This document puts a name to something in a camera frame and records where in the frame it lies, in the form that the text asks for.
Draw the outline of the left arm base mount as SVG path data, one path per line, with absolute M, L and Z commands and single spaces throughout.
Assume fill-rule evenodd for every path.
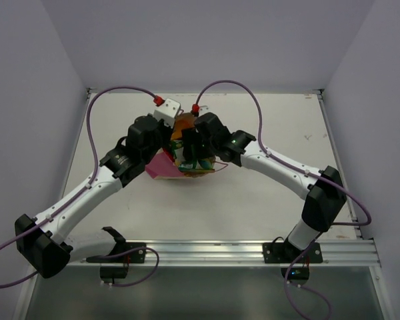
M 110 254 L 104 257 L 88 257 L 88 263 L 144 263 L 146 256 L 146 243 L 125 242 L 114 246 Z

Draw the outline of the pink and tan paper bag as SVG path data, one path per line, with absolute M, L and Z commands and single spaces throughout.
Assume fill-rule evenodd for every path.
M 199 138 L 197 147 L 197 159 L 203 159 L 207 157 L 215 157 L 214 171 L 203 172 L 203 173 L 185 173 L 180 172 L 175 165 L 176 161 L 185 161 L 183 159 L 174 160 L 171 153 L 170 142 L 164 148 L 160 149 L 159 152 L 154 156 L 151 162 L 146 166 L 145 171 L 149 174 L 152 179 L 185 179 L 185 178 L 198 178 L 205 175 L 216 173 L 227 168 L 228 164 L 217 160 L 216 156 L 209 154 L 204 144 Z

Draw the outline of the aluminium front rail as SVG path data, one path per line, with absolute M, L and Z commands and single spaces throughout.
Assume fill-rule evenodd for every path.
M 118 243 L 146 243 L 144 263 L 152 263 L 158 257 L 164 265 L 180 266 L 261 266 L 288 265 L 267 264 L 263 260 L 262 243 L 271 241 L 160 241 L 124 240 L 102 237 L 70 237 L 60 245 L 54 243 L 34 254 L 32 266 L 44 277 L 52 277 L 70 263 L 86 262 L 88 257 L 104 257 Z M 324 240 L 320 244 L 325 266 L 369 267 L 380 264 L 373 241 Z M 319 265 L 297 263 L 297 265 Z

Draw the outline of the green snack bag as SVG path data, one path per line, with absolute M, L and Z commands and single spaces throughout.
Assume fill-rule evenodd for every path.
M 175 165 L 177 166 L 178 170 L 180 170 L 180 172 L 185 173 L 212 172 L 215 170 L 215 157 L 194 159 L 190 161 L 176 161 Z

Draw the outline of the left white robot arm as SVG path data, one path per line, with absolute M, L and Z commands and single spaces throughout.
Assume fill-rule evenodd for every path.
M 174 123 L 174 117 L 158 112 L 138 117 L 126 137 L 82 184 L 34 218 L 22 215 L 16 220 L 17 250 L 40 276 L 51 278 L 68 263 L 84 258 L 112 262 L 123 258 L 123 238 L 112 228 L 105 227 L 86 240 L 70 233 L 100 203 L 144 172 L 158 150 L 169 142 Z

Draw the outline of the orange snack bag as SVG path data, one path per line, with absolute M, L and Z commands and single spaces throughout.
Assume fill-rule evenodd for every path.
M 191 113 L 182 113 L 176 120 L 173 127 L 171 140 L 181 140 L 182 130 L 194 128 L 195 116 Z

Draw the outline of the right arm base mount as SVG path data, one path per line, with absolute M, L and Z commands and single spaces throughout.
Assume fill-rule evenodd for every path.
M 282 237 L 277 237 L 271 242 L 262 243 L 263 260 L 267 264 L 290 264 L 302 250 L 297 249 Z M 323 262 L 320 244 L 314 243 L 312 247 L 299 258 L 297 263 L 319 264 Z

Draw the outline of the small green snack packet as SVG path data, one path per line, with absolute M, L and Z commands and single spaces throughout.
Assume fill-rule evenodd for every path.
M 174 160 L 183 159 L 184 145 L 182 140 L 171 140 L 170 148 Z

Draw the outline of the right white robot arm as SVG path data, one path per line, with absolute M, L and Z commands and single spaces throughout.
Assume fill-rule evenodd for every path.
M 216 156 L 225 163 L 254 170 L 304 201 L 299 222 L 278 250 L 290 261 L 306 256 L 310 242 L 330 229 L 347 200 L 339 190 L 342 181 L 335 168 L 320 170 L 273 155 L 270 149 L 260 146 L 255 136 L 242 130 L 230 132 L 214 113 L 197 118 L 192 129 L 182 131 L 182 140 L 188 158 Z

